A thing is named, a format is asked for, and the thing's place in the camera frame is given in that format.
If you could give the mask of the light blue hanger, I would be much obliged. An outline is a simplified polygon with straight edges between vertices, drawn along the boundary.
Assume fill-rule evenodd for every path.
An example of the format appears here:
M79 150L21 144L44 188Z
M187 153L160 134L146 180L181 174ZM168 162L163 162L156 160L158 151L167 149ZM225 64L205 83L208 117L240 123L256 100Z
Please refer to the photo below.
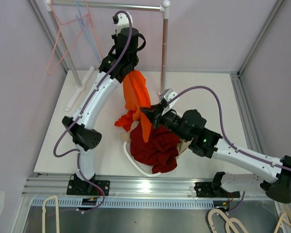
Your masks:
M78 14L76 15L76 19L77 19L77 21L79 23L79 26L81 27L81 30L82 30L82 32L83 32L88 44L90 45L90 47L91 47L91 49L92 49L97 61L101 62L102 59L100 59L100 55L99 55L99 52L98 52L98 49L97 49L97 46L96 46L96 43L95 43L94 34L93 34L93 32L89 31L88 26L86 25L85 21L83 20L84 17L88 17L89 24L91 25L88 13L86 15L82 15L80 1L76 0L75 2L76 2L76 5L77 5L77 9L78 9Z

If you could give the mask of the orange t shirt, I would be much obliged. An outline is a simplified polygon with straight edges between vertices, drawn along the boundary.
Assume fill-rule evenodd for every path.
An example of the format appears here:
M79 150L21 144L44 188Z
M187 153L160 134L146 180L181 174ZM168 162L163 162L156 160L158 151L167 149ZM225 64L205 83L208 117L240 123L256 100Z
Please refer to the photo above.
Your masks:
M128 132L133 122L138 121L141 124L143 140L147 143L152 125L141 111L141 108L151 106L146 79L140 71L134 70L124 78L122 85L127 113L122 115L114 125Z

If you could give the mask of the dark red t shirt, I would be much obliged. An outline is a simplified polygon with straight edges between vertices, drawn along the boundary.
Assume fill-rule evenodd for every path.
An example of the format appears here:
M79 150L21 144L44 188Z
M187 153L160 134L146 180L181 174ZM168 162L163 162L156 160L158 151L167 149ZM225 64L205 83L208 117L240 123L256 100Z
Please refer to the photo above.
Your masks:
M152 167L152 173L167 173L177 165L180 138L163 126L151 128L148 142L143 139L141 123L130 132L130 152L133 158Z

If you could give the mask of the aluminium frame post left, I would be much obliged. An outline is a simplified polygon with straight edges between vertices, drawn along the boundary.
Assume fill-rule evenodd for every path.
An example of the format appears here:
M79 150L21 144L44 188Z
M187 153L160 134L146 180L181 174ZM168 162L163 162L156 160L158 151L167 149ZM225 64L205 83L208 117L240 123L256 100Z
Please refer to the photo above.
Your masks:
M32 11L40 29L42 30L43 35L45 36L47 42L49 43L51 49L54 49L54 45L55 45L55 39L48 24L47 21L45 19L45 17L43 16L38 4L36 0L26 0L26 3L28 4L30 10ZM54 51L54 57L59 61L62 57L62 53L59 50L59 48L56 46L55 51ZM68 72L68 66L66 64L66 61L63 61L59 64L59 67L61 67L63 69L63 71L65 72L65 74L67 74Z

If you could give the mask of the aluminium frame post right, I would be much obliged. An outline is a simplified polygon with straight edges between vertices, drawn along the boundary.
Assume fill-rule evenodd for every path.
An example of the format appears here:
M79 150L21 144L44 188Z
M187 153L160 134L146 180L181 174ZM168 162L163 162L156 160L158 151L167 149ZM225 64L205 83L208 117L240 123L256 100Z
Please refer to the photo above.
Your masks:
M266 35L268 34L269 30L271 29L272 25L274 24L276 18L278 17L280 11L282 10L286 2L287 2L286 0L275 1L274 6L272 7L270 13L268 14L262 28L260 29L256 39L254 40L254 43L252 44L248 54L246 55L244 61L242 62L239 68L239 71L237 72L239 78L244 74L247 66L254 58L256 52L258 51L259 47L261 46L263 40L265 39Z

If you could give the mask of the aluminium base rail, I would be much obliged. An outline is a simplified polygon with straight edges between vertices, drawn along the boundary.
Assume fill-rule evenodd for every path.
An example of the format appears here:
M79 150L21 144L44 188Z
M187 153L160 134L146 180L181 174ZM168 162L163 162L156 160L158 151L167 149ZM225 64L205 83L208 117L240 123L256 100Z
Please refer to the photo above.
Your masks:
M97 176L90 194L79 194L71 175L36 174L28 177L22 196L32 206L41 206L50 196L57 196L59 205L72 209L150 208L150 209L212 209L234 207L241 193L215 196L210 192L209 179Z

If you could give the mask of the wooden hanger on floor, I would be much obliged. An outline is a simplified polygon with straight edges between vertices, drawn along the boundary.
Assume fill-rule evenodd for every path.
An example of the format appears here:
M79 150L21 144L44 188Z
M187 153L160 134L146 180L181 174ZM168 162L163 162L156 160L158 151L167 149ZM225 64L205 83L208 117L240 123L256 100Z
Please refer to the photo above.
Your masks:
M211 233L213 232L213 228L214 228L216 233L225 233L225 230L224 230L225 220L221 215L223 213L224 212L218 208L209 210L206 213L205 219L206 219L206 223L207 223L207 226L209 228L209 231Z

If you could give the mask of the beige t shirt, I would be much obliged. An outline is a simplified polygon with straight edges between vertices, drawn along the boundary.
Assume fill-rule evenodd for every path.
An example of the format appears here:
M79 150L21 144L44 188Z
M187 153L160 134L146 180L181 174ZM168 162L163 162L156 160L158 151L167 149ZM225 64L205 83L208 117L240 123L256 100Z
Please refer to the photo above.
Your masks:
M131 139L130 139L130 132L136 128L136 126L139 124L138 121L135 121L133 122L132 126L131 126L131 130L129 130L128 132L126 131L126 133L123 133L120 135L120 138L121 140L123 141L126 141L126 142L131 142ZM180 139L180 143L179 145L177 146L177 149L178 149L178 152L179 152L179 155L182 154L186 149L188 148L188 143L187 142L184 142L182 139Z

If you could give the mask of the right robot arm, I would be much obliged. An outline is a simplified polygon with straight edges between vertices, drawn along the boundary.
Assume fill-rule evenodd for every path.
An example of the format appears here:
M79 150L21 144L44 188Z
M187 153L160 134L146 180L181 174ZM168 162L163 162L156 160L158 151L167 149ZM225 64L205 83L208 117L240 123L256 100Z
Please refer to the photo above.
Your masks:
M219 133L205 127L206 120L197 110L187 110L178 116L174 110L165 110L159 103L141 108L152 126L163 126L183 141L200 157L221 160L241 167L247 174L216 172L209 183L196 183L198 197L226 198L229 194L240 197L240 192L265 194L272 200L291 202L291 157L279 159L228 143Z

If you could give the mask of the white t shirt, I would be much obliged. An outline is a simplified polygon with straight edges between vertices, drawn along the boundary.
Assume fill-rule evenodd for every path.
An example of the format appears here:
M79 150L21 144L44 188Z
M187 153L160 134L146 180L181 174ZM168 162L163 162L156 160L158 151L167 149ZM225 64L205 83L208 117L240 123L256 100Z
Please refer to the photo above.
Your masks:
M141 171L147 174L152 174L152 168L153 166L145 165L145 164L138 164L138 167L140 168Z

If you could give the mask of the pink hanger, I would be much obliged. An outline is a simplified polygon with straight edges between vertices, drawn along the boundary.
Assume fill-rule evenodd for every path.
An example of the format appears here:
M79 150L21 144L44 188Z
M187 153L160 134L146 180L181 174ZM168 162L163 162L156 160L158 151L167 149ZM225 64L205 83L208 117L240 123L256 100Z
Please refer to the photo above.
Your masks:
M64 40L64 36L62 35L62 27L65 26L65 25L68 25L68 24L71 24L75 21L78 21L79 18L76 18L72 21L68 21L68 22L65 22L65 23L62 23L59 18L57 17L54 9L53 9L53 1L52 0L47 0L46 1L46 6L48 8L48 13L50 15L50 18L52 20L52 23L53 23L53 26L54 28L57 30L57 37L56 37L56 40L55 40L55 43L54 43L54 46L53 46L53 52L52 52L52 58L51 60L49 61L48 63L48 66L47 66L47 69L46 69L46 74L47 75L51 75L55 70L56 68L61 64L61 62L64 60L65 57L68 58L68 64L69 64L69 67L71 68L71 71L75 77L75 80L79 80L79 76L77 74L77 71L76 71L76 68L74 66L74 63L72 61L72 57L70 55L70 49L76 44L79 36L81 35L82 31L78 34L78 36L75 38L75 40L73 41L73 43L71 44L70 47L67 47L66 45L66 42ZM61 45L63 47L63 50L64 50L64 53L62 54L62 56L60 58L58 58L58 63L54 66L53 70L50 71L50 66L54 60L54 56L55 56L55 51L57 49L57 46L58 45Z
M86 4L86 8L87 8L89 19L90 19L90 23L91 23L91 28L92 28L92 31L93 31L93 34L94 34L95 43L96 43L96 46L97 46L97 49L98 49L98 52L99 52L99 55L100 55L100 59L102 59L103 58L102 49L101 49L101 46L100 46L100 43L99 43L99 39L98 39L96 30L95 30L95 27L94 27L94 22L93 22L93 19L92 19L92 16L91 16L90 7L89 7L89 4L88 4L87 0L85 0L85 4Z

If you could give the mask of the white perforated plastic basket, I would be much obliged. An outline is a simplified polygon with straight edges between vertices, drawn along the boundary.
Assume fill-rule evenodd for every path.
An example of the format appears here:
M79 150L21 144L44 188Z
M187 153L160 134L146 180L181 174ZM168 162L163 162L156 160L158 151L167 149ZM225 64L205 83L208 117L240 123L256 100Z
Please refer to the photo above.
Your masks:
M136 161L133 156L131 155L130 152L130 143L128 142L124 142L123 145L123 149L124 149L124 153L126 155L126 157L128 158L128 160L132 163L132 165L143 175L147 176L147 177L158 177L161 175L160 172L158 173L153 173L152 172L152 168L153 166L149 166L149 165L145 165L143 163L140 163L138 161Z

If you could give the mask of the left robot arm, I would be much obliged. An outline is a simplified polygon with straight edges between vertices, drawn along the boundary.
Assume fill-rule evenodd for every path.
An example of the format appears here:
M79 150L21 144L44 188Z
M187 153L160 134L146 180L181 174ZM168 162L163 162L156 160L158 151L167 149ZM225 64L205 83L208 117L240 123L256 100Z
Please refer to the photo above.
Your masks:
M92 181L95 176L93 151L102 139L101 133L94 129L96 120L114 90L134 71L139 61L137 52L146 45L145 42L138 45L139 39L144 39L144 36L136 28L123 28L113 34L112 38L114 45L102 60L86 100L73 116L65 116L62 120L79 150L75 175L79 180L77 187L85 195L91 194L95 188Z

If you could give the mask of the aluminium frame post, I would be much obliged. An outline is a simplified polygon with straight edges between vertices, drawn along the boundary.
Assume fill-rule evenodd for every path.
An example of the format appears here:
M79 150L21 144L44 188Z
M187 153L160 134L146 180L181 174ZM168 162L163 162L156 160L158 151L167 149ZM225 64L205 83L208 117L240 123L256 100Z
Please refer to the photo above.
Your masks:
M48 24L47 21L45 19L45 17L43 16L38 4L36 0L26 0L26 3L28 4L30 10L32 11L40 29L42 30L43 35L45 36L47 42L49 43L51 49L54 49L54 45L55 45L55 39ZM54 57L59 61L62 57L62 53L59 50L59 48L56 46L55 51L54 51ZM61 67L63 69L63 71L65 72L65 74L67 74L68 72L68 66L66 64L66 61L63 61L59 64L59 67Z
M237 72L239 78L244 74L247 66L254 58L256 52L258 51L259 47L261 46L263 40L265 39L266 35L268 34L269 30L271 29L272 25L274 24L276 18L278 17L280 11L282 10L286 2L287 2L286 0L275 1L274 6L272 7L270 13L268 14L262 28L260 29L256 39L254 40L254 43L252 44L248 54L246 55L244 61L242 62L239 68L239 71Z

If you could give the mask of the metal clothes rack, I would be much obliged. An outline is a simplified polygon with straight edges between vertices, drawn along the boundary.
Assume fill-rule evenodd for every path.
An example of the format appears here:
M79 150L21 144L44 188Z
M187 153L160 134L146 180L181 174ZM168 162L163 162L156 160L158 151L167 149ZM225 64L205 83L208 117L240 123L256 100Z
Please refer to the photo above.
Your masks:
M165 79L166 79L165 65L166 65L166 57L167 57L168 19L169 19L169 13L170 13L170 5L171 5L170 1L164 0L160 6L129 5L129 4L89 2L89 1L88 1L88 4L90 8L153 11L153 12L159 12L162 14L162 64L161 64L160 91L163 91L163 88L165 88ZM54 5L77 6L75 0L53 0L52 6ZM80 6L86 8L85 1L80 1ZM84 17L83 20L88 26L89 31L92 32L88 17ZM93 73L94 73L94 67L90 67L82 79L75 80L76 87L75 87L74 93L71 96L67 105L64 107L64 111L69 112L76 105L77 100L80 98L81 94L85 91L86 84Z

